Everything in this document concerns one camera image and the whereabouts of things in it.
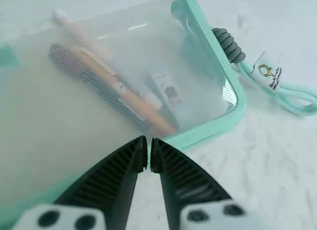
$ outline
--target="mint green lanyard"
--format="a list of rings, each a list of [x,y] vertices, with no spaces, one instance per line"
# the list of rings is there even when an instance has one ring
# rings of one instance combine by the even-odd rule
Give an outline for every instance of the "mint green lanyard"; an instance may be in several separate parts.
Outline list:
[[[317,92],[313,89],[289,84],[286,82],[280,82],[279,89],[272,91],[262,85],[260,85],[250,74],[253,71],[253,65],[246,60],[236,63],[238,71],[249,81],[258,84],[262,90],[277,100],[277,102],[289,112],[299,116],[311,116],[317,113]],[[298,103],[299,100],[308,102],[308,105],[302,105]]]
[[[254,71],[253,65],[245,60],[245,54],[235,43],[233,37],[225,30],[215,28],[212,30],[218,39],[222,49],[227,55],[230,63],[234,63],[241,75],[243,75],[248,81],[256,83],[262,88],[262,90],[270,97],[277,100],[277,102],[289,112],[299,116],[311,116],[317,113],[317,92],[313,89],[289,84],[279,81],[279,88],[272,90],[266,86],[263,86],[251,74]],[[309,103],[303,105],[299,103],[299,100]]]
[[[171,12],[174,17],[176,17],[185,30],[192,37],[196,37],[200,33],[199,25],[193,19],[192,15],[186,10],[186,3],[183,0],[176,0],[171,6]],[[271,89],[268,86],[262,85],[259,81],[254,79],[252,72],[254,71],[253,65],[245,60],[245,53],[242,52],[240,47],[234,41],[233,37],[225,30],[219,28],[212,28],[215,37],[220,43],[224,53],[226,54],[230,63],[234,63],[238,68],[239,73],[244,76],[248,81],[256,83],[262,88],[262,90],[270,97],[274,98],[284,109],[289,112],[296,114],[298,116],[311,116],[317,113],[317,92],[313,89],[288,84],[282,81],[279,81],[278,89]],[[199,52],[197,54],[192,54],[190,56],[195,56],[198,60]],[[308,105],[303,105],[299,103],[299,100],[309,103]]]

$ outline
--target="label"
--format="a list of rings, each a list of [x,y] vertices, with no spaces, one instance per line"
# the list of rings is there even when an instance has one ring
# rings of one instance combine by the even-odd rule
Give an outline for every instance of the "label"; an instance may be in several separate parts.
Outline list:
[[[282,71],[282,67],[275,66],[272,60],[268,58],[267,53],[263,52],[255,63],[250,77],[261,86],[275,91],[280,86]]]

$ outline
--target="pen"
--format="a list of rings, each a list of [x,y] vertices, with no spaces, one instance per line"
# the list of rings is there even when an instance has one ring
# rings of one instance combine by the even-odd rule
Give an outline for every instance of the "pen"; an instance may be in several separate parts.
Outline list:
[[[105,49],[104,46],[99,45],[97,41],[89,35],[89,33],[85,32],[82,28],[76,25],[76,23],[72,23],[63,10],[54,10],[53,18],[59,25],[63,26],[69,32],[69,34],[74,36],[77,43],[79,43],[81,46],[84,46],[91,52],[90,57],[96,63],[108,70],[107,64],[110,63],[112,57],[110,52]],[[109,69],[108,72],[112,75],[116,75],[112,69]],[[117,72],[119,72],[123,78],[125,77],[123,71],[117,70]],[[145,84],[140,82],[138,78],[127,80],[127,82],[131,85],[133,90],[138,92],[140,98],[145,100],[155,110],[160,110],[162,108],[163,103],[161,100]]]
[[[115,75],[113,75],[115,72],[111,67],[107,66],[107,69],[105,69],[100,66],[90,57],[90,52],[85,48],[72,46],[69,50],[83,61],[83,63],[108,86],[112,87],[129,107],[141,117],[146,118],[158,131],[164,135],[171,135],[176,132],[175,128],[163,119],[151,105],[147,104],[130,91]]]

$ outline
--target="clear mesh pouch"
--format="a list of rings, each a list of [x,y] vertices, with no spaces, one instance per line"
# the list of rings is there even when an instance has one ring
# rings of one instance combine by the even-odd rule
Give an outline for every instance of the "clear mesh pouch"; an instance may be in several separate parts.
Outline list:
[[[61,26],[0,44],[3,228],[133,138],[185,150],[233,128],[246,106],[195,0],[55,17]]]

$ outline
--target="white pen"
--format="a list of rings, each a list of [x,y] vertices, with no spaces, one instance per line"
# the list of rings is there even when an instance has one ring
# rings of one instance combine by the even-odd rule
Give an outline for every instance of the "white pen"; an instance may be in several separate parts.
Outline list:
[[[91,58],[95,62],[105,69],[108,67],[107,64],[112,61],[110,51],[108,51],[104,46],[99,45],[97,41],[89,35],[89,33],[85,32],[82,28],[76,25],[76,23],[73,23],[63,10],[54,10],[53,18],[59,25],[63,26],[69,34],[74,36],[79,45],[85,47],[93,54],[91,55]],[[125,80],[130,84],[132,89],[139,94],[140,98],[150,104],[155,110],[160,110],[162,108],[163,103],[161,100],[145,84],[140,82],[138,78],[132,78],[132,75],[126,76],[123,71],[116,72],[123,78],[130,78]]]

